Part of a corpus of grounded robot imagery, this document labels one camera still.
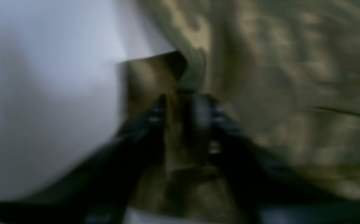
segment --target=camouflage fabric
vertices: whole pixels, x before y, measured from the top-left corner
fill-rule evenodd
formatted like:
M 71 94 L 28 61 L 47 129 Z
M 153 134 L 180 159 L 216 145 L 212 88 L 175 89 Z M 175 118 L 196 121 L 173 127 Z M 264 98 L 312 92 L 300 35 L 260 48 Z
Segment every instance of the camouflage fabric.
M 186 59 L 177 88 L 213 95 L 255 143 L 360 199 L 360 0 L 142 3 Z M 179 161 L 171 127 L 167 150 Z M 187 164 L 178 161 L 166 174 Z

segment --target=camouflage uniform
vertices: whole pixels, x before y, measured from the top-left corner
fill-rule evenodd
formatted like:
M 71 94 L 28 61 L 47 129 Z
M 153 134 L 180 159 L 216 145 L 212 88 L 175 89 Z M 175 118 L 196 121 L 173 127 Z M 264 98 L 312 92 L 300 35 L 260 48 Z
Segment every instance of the camouflage uniform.
M 170 214 L 147 201 L 170 204 L 167 180 L 192 163 L 179 140 L 176 88 L 213 95 L 248 137 L 311 183 L 360 199 L 360 0 L 142 3 L 186 63 L 169 54 L 127 64 L 130 116 L 160 93 L 171 106 L 166 164 L 146 172 L 140 186 L 154 190 L 136 191 L 133 206 Z M 225 180 L 214 167 L 196 171 L 206 172 L 217 178 L 188 188 L 194 199 L 182 215 L 236 223 Z

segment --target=white fabric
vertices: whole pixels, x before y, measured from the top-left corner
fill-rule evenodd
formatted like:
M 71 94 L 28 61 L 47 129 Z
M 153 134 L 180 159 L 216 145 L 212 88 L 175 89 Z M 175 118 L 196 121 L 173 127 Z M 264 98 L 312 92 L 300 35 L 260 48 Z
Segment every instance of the white fabric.
M 0 200 L 40 190 L 114 134 L 120 62 L 173 50 L 134 0 L 0 0 Z

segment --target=white surface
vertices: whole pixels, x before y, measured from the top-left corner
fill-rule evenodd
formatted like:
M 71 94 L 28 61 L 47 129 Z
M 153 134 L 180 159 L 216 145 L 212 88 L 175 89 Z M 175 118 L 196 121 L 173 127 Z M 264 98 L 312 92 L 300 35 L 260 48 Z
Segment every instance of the white surface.
M 41 189 L 113 135 L 118 63 L 174 50 L 132 1 L 0 0 L 0 200 Z

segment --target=white wall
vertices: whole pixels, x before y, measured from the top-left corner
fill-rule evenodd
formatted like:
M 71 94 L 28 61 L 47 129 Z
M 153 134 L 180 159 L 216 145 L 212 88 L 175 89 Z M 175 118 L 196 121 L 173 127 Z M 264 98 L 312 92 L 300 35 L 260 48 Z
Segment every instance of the white wall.
M 131 0 L 0 0 L 0 200 L 45 187 L 114 134 L 117 64 L 174 50 L 142 16 Z

